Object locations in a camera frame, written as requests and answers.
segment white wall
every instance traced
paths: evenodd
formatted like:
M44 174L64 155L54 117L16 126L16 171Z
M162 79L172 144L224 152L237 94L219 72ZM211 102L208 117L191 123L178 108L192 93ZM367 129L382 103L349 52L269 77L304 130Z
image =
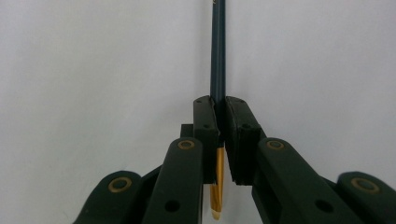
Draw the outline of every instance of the white wall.
M320 175L396 188L395 10L228 1L228 95ZM0 222L71 223L104 176L160 165L209 94L210 36L211 1L1 1ZM228 173L224 197L217 223L261 222Z

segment brass screw insert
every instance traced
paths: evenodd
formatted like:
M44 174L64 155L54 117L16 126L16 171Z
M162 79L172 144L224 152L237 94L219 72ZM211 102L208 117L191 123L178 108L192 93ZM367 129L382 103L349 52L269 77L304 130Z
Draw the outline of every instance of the brass screw insert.
M193 147L195 147L194 142L190 141L190 140L184 140L184 141L180 141L177 146L180 149L192 149Z
M278 141L269 141L267 142L267 146L273 150L280 150L285 148L285 145L283 145L283 143L280 143Z
M108 184L108 190L112 193L121 193L132 186L132 180L128 177L122 176L113 179L110 184Z
M365 193L378 194L381 191L377 184L365 178L355 177L350 183L355 189L359 189Z

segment yellow pencil tip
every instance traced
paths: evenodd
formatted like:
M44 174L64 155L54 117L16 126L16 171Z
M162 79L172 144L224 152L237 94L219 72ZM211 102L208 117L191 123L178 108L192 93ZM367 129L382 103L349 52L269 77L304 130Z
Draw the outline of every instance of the yellow pencil tip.
M219 220L220 219L220 212L217 212L215 210L212 209L212 216L215 220Z

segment white background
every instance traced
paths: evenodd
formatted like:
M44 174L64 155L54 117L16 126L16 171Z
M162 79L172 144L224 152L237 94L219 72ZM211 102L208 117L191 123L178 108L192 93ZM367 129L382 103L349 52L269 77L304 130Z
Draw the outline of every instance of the white background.
M396 2L227 2L227 94L332 181L396 188ZM0 1L0 223L71 223L209 94L211 0ZM228 168L218 223L260 223ZM211 219L206 191L204 223Z

